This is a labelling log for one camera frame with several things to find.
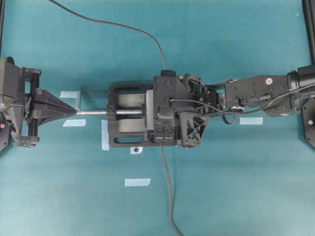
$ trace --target teal tablecloth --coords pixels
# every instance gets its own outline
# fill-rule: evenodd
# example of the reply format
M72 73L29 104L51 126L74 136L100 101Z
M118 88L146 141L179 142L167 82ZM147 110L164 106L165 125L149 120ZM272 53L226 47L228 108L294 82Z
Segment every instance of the teal tablecloth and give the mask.
M152 33L168 68L207 84L310 64L300 0L60 1ZM1 54L41 69L41 87L57 96L81 90L84 109L104 108L113 82L151 81L162 69L149 38L84 21L47 0L7 0ZM213 119L200 148L165 148L174 221L184 235L315 234L315 153L301 118L255 116L264 125ZM86 120L85 127L46 124L36 148L9 147L1 155L0 235L175 235L159 149L102 151L101 118ZM126 188L125 178L151 184Z

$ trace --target metal frame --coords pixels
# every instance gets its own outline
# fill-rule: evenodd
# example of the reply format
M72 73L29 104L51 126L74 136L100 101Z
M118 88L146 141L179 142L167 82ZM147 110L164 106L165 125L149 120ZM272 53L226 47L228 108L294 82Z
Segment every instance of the metal frame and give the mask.
M0 0L0 55L2 49L2 32L4 23L5 0Z

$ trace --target threaded rod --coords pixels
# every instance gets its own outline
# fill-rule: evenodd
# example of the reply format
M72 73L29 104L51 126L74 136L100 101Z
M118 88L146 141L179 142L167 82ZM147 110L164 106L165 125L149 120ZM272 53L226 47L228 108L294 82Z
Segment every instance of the threaded rod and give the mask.
M78 111L77 115L106 115L106 110L94 110L94 111ZM118 109L116 110L117 115L140 115L142 114L141 109Z

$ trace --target gray cable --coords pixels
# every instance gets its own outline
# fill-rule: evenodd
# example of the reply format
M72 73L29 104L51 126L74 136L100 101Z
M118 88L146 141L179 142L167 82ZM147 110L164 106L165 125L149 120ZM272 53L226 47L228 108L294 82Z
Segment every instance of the gray cable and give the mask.
M92 22L96 22L96 23L101 23L101 24L108 24L108 25L123 27L123 28L129 29L129 30L134 30L134 31L137 31L137 32L139 32L139 33L145 34L146 36L148 36L148 37L150 37L151 39L153 39L154 42L157 44L158 49L159 49L159 51L161 52L164 70L166 70L165 57L164 57L164 53L163 53L162 47L161 47L160 44L158 43L157 39L154 38L153 35L149 34L148 32L145 32L145 31L143 31L143 30L140 30L140 29L137 29L137 28L134 28L134 27L131 27L131 26L126 26L126 25L123 25L123 24L115 23L115 22L96 20L96 19L93 19L93 18L84 16L84 15L81 15L81 14L75 12L75 11L72 11L72 10L70 10L69 8L66 8L65 6L63 6L63 5L61 5L60 3L56 2L55 0L48 0L48 1L54 3L55 5L61 7L62 9L66 10L67 12L70 12L71 14L73 14L73 15L75 15L75 16L78 16L78 17L80 17L80 18L82 18L82 19L84 19L84 20L92 21Z
M175 230L176 234L178 236L182 236L182 233L179 231L179 229L177 228L177 226L175 225L175 223L173 221L172 178L171 178L171 175L170 175L169 170L168 170L168 166L167 166L167 162L166 162L165 153L164 153L164 149L163 149L162 143L160 143L159 146L161 148L162 159L163 159L163 163L164 163L164 166L165 166L165 172L166 172L167 181L168 181L168 193L169 193L168 219L169 219L169 222L170 222L171 226Z

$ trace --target white sticker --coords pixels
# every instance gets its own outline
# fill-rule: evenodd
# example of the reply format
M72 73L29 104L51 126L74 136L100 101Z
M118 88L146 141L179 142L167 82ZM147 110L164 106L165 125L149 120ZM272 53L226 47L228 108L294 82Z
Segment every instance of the white sticker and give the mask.
M125 187L141 187L149 186L151 183L150 178L126 178Z
M77 91L61 91L61 98L77 98Z
M85 119L67 119L63 123L63 127L82 127L86 125Z
M142 153L143 147L131 147L130 154L140 154Z
M240 117L240 125L262 125L263 117Z
M109 150L107 120L104 119L102 119L102 150Z

